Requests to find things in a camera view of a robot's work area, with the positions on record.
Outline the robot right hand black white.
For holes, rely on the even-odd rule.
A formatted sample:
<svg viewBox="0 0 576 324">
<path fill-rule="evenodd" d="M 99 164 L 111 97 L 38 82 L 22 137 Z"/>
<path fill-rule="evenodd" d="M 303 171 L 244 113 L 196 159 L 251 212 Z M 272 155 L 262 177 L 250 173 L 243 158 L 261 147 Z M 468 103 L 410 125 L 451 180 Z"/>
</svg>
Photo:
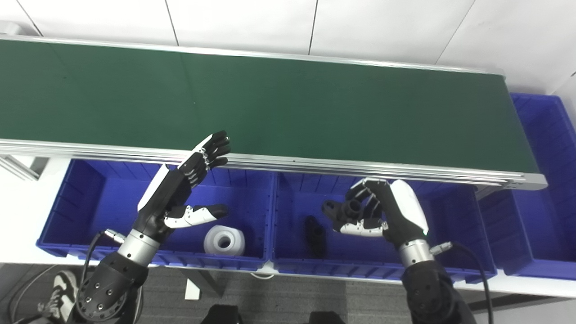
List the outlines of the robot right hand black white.
<svg viewBox="0 0 576 324">
<path fill-rule="evenodd" d="M 425 241 L 428 222 L 412 187 L 397 179 L 362 178 L 342 202 L 327 200 L 322 213 L 333 230 L 362 237 L 383 237 L 399 250 L 412 241 Z"/>
</svg>

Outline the robot left hand black white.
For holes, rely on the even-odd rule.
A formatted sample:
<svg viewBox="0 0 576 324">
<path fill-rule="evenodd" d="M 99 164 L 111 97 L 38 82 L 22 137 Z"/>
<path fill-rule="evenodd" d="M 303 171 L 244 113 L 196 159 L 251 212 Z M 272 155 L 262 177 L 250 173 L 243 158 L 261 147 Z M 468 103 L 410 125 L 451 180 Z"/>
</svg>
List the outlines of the robot left hand black white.
<svg viewBox="0 0 576 324">
<path fill-rule="evenodd" d="M 229 144 L 228 134 L 222 130 L 196 145 L 177 168 L 162 164 L 138 203 L 132 228 L 156 242 L 165 242 L 173 232 L 164 223 L 167 212 L 183 206 L 210 170 L 228 162 Z"/>
</svg>

